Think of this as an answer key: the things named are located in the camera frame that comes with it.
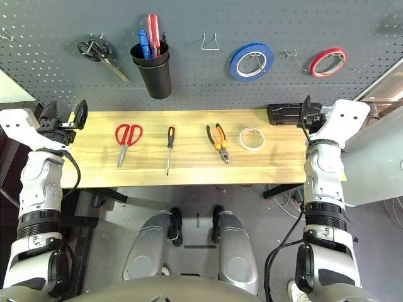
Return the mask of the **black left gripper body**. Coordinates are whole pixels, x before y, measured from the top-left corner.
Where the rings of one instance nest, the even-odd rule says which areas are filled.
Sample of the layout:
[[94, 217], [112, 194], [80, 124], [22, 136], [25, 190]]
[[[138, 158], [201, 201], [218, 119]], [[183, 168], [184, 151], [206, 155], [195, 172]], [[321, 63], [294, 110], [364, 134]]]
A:
[[74, 142], [76, 137], [75, 130], [77, 123], [63, 123], [58, 118], [41, 118], [39, 121], [39, 134], [49, 138], [52, 141], [69, 145]]

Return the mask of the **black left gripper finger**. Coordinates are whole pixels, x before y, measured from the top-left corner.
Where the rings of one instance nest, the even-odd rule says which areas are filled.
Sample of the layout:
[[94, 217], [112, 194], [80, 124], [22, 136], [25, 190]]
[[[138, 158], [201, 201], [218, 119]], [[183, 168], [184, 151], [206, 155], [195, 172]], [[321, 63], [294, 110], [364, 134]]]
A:
[[58, 118], [57, 118], [57, 102], [53, 101], [46, 105], [36, 122], [36, 126], [57, 126]]
[[75, 129], [82, 130], [85, 126], [88, 117], [88, 104], [85, 99], [83, 99], [74, 111], [73, 126]]

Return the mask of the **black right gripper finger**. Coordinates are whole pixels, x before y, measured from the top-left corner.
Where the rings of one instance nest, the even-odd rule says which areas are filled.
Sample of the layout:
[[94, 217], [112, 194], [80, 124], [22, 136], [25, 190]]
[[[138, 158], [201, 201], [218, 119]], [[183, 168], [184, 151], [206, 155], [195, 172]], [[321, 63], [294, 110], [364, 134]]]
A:
[[311, 98], [310, 95], [308, 94], [300, 108], [300, 113], [298, 117], [299, 128], [310, 128], [310, 122], [308, 117], [310, 107], [311, 107]]

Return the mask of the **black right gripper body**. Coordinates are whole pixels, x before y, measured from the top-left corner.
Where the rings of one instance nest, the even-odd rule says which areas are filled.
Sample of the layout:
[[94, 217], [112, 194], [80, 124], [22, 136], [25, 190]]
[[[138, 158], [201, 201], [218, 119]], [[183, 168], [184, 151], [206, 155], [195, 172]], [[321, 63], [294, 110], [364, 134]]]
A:
[[318, 132], [326, 122], [326, 110], [322, 105], [311, 105], [307, 113], [309, 132]]

